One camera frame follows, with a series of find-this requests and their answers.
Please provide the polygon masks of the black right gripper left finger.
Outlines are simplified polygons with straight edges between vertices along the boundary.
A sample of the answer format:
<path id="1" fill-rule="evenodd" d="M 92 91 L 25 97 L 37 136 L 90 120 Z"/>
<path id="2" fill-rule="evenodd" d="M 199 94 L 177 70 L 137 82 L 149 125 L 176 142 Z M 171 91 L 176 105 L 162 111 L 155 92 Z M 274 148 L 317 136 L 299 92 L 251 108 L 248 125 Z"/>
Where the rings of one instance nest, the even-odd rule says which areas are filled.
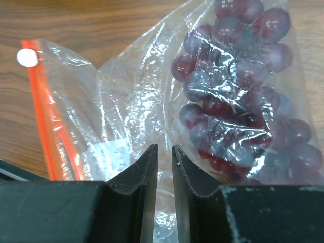
<path id="1" fill-rule="evenodd" d="M 49 181 L 1 162 L 1 242 L 152 242 L 158 146 L 107 182 Z"/>

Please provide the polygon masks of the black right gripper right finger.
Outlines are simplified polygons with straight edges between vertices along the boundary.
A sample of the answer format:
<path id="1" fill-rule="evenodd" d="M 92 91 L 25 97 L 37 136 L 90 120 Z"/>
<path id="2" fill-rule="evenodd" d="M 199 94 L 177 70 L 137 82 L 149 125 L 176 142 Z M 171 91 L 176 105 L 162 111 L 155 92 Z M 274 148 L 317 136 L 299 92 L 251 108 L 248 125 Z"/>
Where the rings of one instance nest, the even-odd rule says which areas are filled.
<path id="1" fill-rule="evenodd" d="M 179 242 L 323 242 L 321 186 L 224 185 L 172 149 Z"/>

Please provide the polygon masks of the clear zip top bag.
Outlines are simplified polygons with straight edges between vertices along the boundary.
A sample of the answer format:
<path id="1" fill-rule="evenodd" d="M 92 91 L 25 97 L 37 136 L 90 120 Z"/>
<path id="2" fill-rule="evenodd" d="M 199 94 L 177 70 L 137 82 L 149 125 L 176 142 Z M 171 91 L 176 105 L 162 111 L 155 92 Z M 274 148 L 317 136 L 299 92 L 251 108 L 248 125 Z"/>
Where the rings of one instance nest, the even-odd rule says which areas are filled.
<path id="1" fill-rule="evenodd" d="M 196 24 L 213 24 L 214 1 L 188 1 L 176 8 L 101 68 L 78 53 L 42 39 L 21 42 L 18 62 L 27 68 L 39 135 L 51 180 L 109 181 L 158 146 L 152 242 L 179 242 L 172 172 L 172 149 L 210 173 L 179 120 L 188 104 L 181 82 L 171 74 L 184 53 L 183 40 Z M 294 30 L 282 40 L 295 53 Z M 286 70 L 304 81 L 296 58 Z M 309 111 L 306 118 L 310 125 Z M 318 146 L 315 132 L 314 142 Z M 259 185 L 321 186 L 323 185 Z"/>

